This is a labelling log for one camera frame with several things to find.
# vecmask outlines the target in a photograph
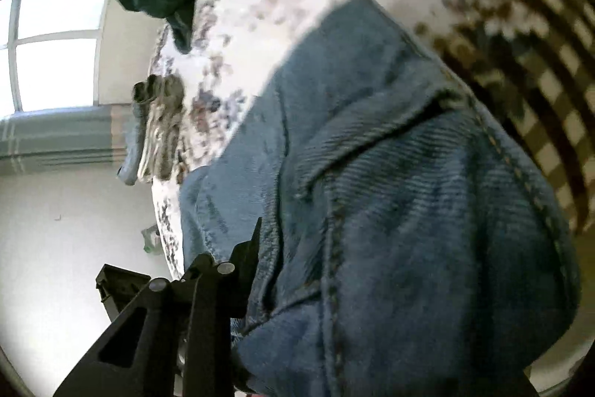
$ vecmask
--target jeans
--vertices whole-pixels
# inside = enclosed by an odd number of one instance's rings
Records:
[[[295,48],[180,205],[186,265],[229,257],[264,216],[233,348],[264,395],[465,395],[531,364],[578,307],[541,172],[372,0]]]

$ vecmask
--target denim fabric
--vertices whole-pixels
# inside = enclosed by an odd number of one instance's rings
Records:
[[[264,215],[234,360],[265,395],[464,395],[529,365],[578,306],[540,171],[372,0],[296,47],[181,209],[187,264]]]

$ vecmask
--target window frame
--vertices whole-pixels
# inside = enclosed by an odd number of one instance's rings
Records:
[[[0,45],[0,50],[8,51],[8,76],[10,88],[13,95],[14,113],[23,112],[21,93],[19,89],[19,76],[17,74],[17,46],[29,44],[30,42],[54,41],[57,39],[95,39],[95,57],[93,60],[93,105],[99,105],[99,50],[101,45],[101,34],[105,24],[108,0],[103,0],[99,26],[97,29],[83,29],[79,31],[62,31],[48,34],[39,34],[28,38],[19,39],[19,16],[21,11],[21,0],[11,0],[10,17],[8,20],[8,42]]]

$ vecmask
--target window mullion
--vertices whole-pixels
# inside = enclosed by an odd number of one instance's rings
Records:
[[[12,0],[10,7],[10,20],[8,22],[8,73],[10,87],[13,92],[14,111],[23,111],[19,78],[17,77],[17,40],[19,39],[19,11],[21,0]]]

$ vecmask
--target window pane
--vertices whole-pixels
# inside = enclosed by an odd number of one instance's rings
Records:
[[[10,19],[11,0],[0,1],[0,46],[8,42],[8,20]]]
[[[19,39],[98,29],[104,0],[21,0]]]
[[[95,39],[57,39],[17,46],[23,111],[93,105]]]
[[[0,50],[0,118],[14,113],[13,92],[8,77],[8,50]]]

